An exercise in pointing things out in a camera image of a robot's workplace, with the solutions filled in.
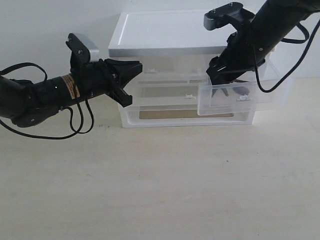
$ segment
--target beige table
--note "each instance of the beige table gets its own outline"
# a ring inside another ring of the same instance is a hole
[[[122,129],[115,103],[91,102],[88,135],[0,129],[1,240],[320,238],[320,79],[253,126]]]

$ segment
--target white plastic storage box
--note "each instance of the white plastic storage box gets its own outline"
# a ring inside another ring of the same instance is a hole
[[[119,105],[122,126],[168,127],[250,125],[255,112],[280,106],[286,99],[287,80],[273,93],[258,89],[255,74],[239,79],[245,83],[212,86],[206,70],[221,54],[231,25],[214,31],[203,27],[208,10],[125,12],[120,15],[109,56],[121,61],[138,60],[143,73],[125,91],[133,104]],[[260,69],[262,85],[274,85],[279,73],[268,60]],[[239,94],[244,90],[247,95]]]

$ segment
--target white lid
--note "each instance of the white lid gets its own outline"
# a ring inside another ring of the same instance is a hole
[[[207,10],[123,12],[109,45],[110,57],[221,54],[231,26],[208,31]]]

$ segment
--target white wall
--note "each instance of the white wall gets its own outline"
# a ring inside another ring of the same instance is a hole
[[[43,66],[50,77],[69,71],[70,51],[65,40],[70,32],[88,35],[107,57],[108,45],[123,11],[157,11],[184,9],[212,9],[228,0],[1,0],[0,1],[0,69],[19,62],[35,62]],[[247,8],[257,10],[264,0],[242,0]],[[306,21],[312,29],[319,16]],[[320,34],[310,54],[295,73],[296,77],[320,76],[316,67],[320,54]],[[298,59],[303,46],[281,44],[273,61],[281,69],[289,69]],[[41,80],[35,69],[14,74]]]

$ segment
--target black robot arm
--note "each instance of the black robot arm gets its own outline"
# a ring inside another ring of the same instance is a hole
[[[257,14],[245,10],[239,2],[209,11],[204,16],[207,30],[212,31],[227,24],[232,24],[237,30],[228,38],[223,53],[209,64],[207,73],[211,83],[228,84],[247,71],[255,71],[281,41],[306,42],[310,36],[300,22],[319,11],[320,0],[267,0]],[[305,40],[285,38],[295,26],[304,33]]]
[[[132,104],[132,96],[123,88],[142,72],[138,61],[99,59],[99,50],[84,35],[71,33],[71,70],[65,76],[33,84],[29,80],[7,79],[3,75],[34,66],[21,63],[0,72],[0,117],[11,119],[20,128],[35,126],[79,102],[106,94],[123,107]]]

